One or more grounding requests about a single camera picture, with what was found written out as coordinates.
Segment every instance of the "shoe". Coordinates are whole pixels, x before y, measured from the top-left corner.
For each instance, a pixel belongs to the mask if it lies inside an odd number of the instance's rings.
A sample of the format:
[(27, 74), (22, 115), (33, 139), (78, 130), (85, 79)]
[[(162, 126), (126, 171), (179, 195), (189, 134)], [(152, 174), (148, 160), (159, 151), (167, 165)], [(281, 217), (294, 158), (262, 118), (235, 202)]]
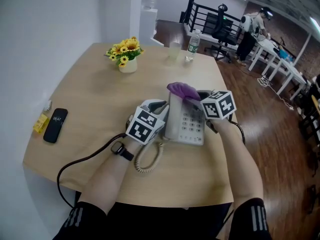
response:
[(241, 60), (239, 60), (239, 59), (237, 59), (237, 60), (236, 60), (236, 62), (238, 62), (241, 66), (244, 66), (244, 67), (246, 67), (246, 66), (247, 66), (247, 64), (246, 64), (246, 63), (242, 62), (242, 61), (241, 61)]

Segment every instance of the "wooden floor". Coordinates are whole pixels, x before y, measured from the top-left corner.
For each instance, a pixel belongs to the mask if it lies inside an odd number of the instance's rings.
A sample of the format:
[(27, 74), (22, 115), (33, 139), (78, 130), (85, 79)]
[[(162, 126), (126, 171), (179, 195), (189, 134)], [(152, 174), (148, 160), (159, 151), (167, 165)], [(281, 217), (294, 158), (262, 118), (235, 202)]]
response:
[[(190, 37), (182, 24), (159, 20), (155, 39), (168, 47), (170, 42), (188, 47)], [(201, 40), (198, 53), (211, 44)], [(274, 240), (310, 240), (319, 230), (320, 210), (317, 204), (307, 215), (307, 187), (320, 187), (320, 172), (312, 178), (308, 167), (307, 144), (298, 129), (297, 110), (289, 110), (270, 89), (259, 85), (265, 64), (257, 63), (252, 72), (235, 61), (217, 62), (228, 90), (232, 91), (237, 106), (237, 120), (243, 128), (246, 147), (257, 163), (264, 186), (267, 221)], [(277, 91), (283, 77), (272, 80)], [(289, 84), (283, 96), (289, 98)]]

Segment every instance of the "yellow box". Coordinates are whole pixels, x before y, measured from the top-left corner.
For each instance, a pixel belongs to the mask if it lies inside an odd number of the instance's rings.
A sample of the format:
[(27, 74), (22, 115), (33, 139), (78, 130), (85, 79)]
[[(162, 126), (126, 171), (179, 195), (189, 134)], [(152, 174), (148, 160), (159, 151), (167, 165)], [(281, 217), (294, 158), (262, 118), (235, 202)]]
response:
[(38, 133), (42, 133), (42, 131), (44, 130), (44, 128), (47, 126), (47, 124), (49, 123), (49, 118), (44, 115), (41, 114), (38, 118), (38, 120), (35, 122), (33, 129)]

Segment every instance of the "white vase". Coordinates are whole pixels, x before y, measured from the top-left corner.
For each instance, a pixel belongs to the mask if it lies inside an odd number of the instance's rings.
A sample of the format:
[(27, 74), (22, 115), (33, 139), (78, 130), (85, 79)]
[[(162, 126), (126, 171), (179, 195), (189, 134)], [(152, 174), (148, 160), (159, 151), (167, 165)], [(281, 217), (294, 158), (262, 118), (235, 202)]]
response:
[(125, 67), (119, 67), (120, 72), (122, 73), (133, 73), (136, 72), (138, 68), (136, 57), (133, 60), (129, 60)]

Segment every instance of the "green label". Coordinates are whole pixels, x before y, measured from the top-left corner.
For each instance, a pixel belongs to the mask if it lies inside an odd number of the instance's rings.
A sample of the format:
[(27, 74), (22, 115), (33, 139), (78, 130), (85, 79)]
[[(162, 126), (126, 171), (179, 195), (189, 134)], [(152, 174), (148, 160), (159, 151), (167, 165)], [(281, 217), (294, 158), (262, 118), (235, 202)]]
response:
[(195, 54), (195, 53), (197, 52), (197, 50), (198, 50), (198, 46), (194, 46), (194, 45), (189, 44), (189, 46), (188, 46), (188, 51), (189, 51), (190, 53)]

